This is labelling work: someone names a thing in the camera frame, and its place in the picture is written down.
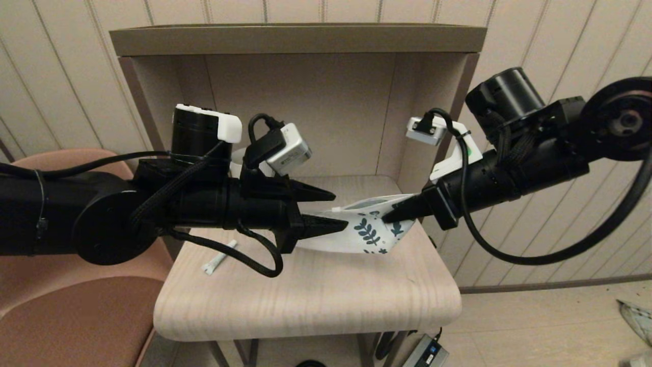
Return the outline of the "silver power adapter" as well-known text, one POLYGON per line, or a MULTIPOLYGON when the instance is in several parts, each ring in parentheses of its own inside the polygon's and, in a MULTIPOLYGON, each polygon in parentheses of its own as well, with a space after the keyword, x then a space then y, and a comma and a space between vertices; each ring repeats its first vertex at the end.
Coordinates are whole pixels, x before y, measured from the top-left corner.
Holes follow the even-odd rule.
POLYGON ((425 334, 400 367, 444 367, 450 353, 436 338, 425 334))

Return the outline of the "white leaf-print pouch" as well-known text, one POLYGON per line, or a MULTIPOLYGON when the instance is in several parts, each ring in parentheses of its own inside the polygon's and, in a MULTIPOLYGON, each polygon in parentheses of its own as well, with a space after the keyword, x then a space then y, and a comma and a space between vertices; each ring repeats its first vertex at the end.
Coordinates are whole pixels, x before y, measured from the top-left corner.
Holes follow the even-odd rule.
POLYGON ((347 226, 340 232, 300 240, 296 246, 334 253, 387 254, 410 231, 415 219, 385 223, 382 216, 410 197, 412 194, 366 198, 347 206, 312 212, 322 218, 345 221, 347 226))

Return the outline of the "brown wooden baseboard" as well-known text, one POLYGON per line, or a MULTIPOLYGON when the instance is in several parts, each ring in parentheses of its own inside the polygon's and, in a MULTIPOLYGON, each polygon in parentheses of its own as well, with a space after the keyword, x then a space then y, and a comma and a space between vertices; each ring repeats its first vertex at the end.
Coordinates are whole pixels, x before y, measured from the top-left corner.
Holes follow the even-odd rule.
POLYGON ((621 277, 605 277, 600 279, 573 280, 552 283, 528 283, 522 285, 496 285, 496 286, 459 286, 461 294, 487 294, 514 291, 539 291, 562 290, 579 286, 600 286, 618 283, 652 280, 652 274, 636 274, 621 277))

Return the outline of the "brown pink chair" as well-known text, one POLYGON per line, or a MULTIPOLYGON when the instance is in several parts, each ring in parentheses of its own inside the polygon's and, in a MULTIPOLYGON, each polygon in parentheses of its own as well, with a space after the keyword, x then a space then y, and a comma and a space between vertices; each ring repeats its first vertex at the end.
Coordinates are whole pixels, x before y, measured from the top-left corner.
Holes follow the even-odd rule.
POLYGON ((161 239, 114 266, 0 255, 0 367, 139 367, 172 264, 161 239))

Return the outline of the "light wooden shelf unit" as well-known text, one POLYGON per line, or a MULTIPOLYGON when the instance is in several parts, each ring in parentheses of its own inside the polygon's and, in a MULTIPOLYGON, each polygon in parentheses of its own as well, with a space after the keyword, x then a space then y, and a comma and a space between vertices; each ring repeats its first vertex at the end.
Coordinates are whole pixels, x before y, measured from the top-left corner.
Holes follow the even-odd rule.
MULTIPOLYGON (((336 193, 343 206, 412 193, 446 154, 409 141, 406 121, 431 107, 458 118, 486 28, 449 24, 182 24, 110 31, 124 78, 154 148, 168 148, 178 103, 246 122, 265 112, 295 123, 313 156, 293 176, 336 193)), ((207 276, 215 251, 184 244, 154 308, 154 327, 178 342, 254 340, 440 327, 461 313, 452 275, 416 223, 387 255, 296 249, 279 277, 233 259, 207 276)))

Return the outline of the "white ribbed mug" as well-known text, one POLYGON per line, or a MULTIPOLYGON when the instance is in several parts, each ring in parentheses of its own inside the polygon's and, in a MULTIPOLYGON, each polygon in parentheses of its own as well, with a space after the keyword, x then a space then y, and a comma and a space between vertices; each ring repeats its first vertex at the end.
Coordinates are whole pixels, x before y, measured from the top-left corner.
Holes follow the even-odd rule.
MULTIPOLYGON (((241 170, 243 168, 243 158, 246 152, 246 148, 241 148, 233 151, 231 153, 231 162, 230 162, 230 177, 240 178, 241 170)), ((268 165, 266 161, 259 163, 259 171, 262 172, 267 177, 274 177, 275 171, 268 165)))

